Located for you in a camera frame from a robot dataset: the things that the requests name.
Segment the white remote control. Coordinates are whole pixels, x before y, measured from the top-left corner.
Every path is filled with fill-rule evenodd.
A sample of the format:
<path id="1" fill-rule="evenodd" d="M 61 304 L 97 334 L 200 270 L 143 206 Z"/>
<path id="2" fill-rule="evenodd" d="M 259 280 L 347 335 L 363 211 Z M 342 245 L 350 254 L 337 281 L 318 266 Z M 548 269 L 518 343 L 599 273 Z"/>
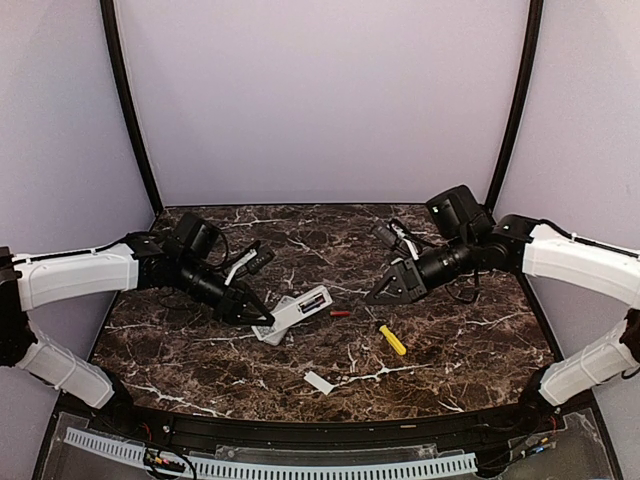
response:
<path id="1" fill-rule="evenodd" d="M 253 326 L 253 333 L 259 341 L 278 346 L 288 329 L 294 324 L 296 314 L 294 298 L 284 296 L 272 311 L 274 323 L 271 326 Z"/>

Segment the long white battery cover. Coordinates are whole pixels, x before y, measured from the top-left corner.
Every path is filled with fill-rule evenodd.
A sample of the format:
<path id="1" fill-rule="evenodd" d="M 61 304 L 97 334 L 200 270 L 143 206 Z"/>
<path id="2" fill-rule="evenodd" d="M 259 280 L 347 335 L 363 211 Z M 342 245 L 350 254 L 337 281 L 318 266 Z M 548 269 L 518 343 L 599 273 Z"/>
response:
<path id="1" fill-rule="evenodd" d="M 335 385 L 322 378 L 320 375 L 313 371 L 308 371 L 304 375 L 304 380 L 311 385 L 314 389 L 321 392 L 324 395 L 329 395 L 335 388 Z"/>

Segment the yellow handled screwdriver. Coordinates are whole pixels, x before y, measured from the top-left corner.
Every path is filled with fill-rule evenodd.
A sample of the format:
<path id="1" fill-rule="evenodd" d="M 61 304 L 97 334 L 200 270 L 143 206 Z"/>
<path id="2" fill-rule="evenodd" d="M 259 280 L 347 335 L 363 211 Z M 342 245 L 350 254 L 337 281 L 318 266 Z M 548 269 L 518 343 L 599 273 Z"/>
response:
<path id="1" fill-rule="evenodd" d="M 378 331 L 390 345 L 390 347 L 399 355 L 404 356 L 407 354 L 407 348 L 402 341 L 395 335 L 390 329 L 389 324 L 386 321 L 376 317 L 372 311 L 367 310 L 368 315 L 371 317 L 371 321 L 374 324 L 374 328 Z"/>

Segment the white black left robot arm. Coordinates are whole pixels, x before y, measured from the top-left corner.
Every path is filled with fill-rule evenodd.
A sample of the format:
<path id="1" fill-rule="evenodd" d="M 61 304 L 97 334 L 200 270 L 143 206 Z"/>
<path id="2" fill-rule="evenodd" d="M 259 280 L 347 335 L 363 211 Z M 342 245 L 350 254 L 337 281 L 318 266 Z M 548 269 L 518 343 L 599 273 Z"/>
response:
<path id="1" fill-rule="evenodd" d="M 115 375 L 79 358 L 32 324 L 43 305 L 103 292 L 173 288 L 212 308 L 215 319 L 234 326 L 275 322 L 242 281 L 272 257 L 254 242 L 236 258 L 212 265 L 207 258 L 222 231 L 192 214 L 167 235 L 133 232 L 110 244 L 46 255 L 1 250 L 1 364 L 19 368 L 83 401 L 120 436 L 141 427 L 140 412 Z"/>

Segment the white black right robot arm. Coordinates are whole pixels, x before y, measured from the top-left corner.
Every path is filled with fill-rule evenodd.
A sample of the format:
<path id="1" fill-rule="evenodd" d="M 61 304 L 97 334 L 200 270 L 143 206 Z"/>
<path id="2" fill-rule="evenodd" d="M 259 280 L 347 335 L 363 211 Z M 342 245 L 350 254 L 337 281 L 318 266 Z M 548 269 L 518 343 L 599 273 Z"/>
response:
<path id="1" fill-rule="evenodd" d="M 512 214 L 495 221 L 465 185 L 433 197 L 426 207 L 444 244 L 421 251 L 397 220 L 377 224 L 374 234 L 401 256 L 367 293 L 367 304 L 413 304 L 463 274 L 499 270 L 559 280 L 628 307 L 604 336 L 532 376 L 510 413 L 517 432 L 534 432 L 553 408 L 639 369 L 638 251 L 580 237 L 546 219 Z"/>

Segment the white air conditioner remote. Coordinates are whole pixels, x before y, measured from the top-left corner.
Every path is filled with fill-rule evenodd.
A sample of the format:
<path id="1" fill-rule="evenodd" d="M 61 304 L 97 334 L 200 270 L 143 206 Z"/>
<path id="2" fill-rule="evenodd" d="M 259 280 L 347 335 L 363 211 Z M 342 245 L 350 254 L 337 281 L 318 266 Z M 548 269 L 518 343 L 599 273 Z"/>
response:
<path id="1" fill-rule="evenodd" d="M 308 292 L 293 298 L 283 306 L 277 307 L 273 316 L 273 328 L 282 330 L 289 328 L 317 312 L 327 308 L 333 299 L 325 286 L 315 287 Z"/>

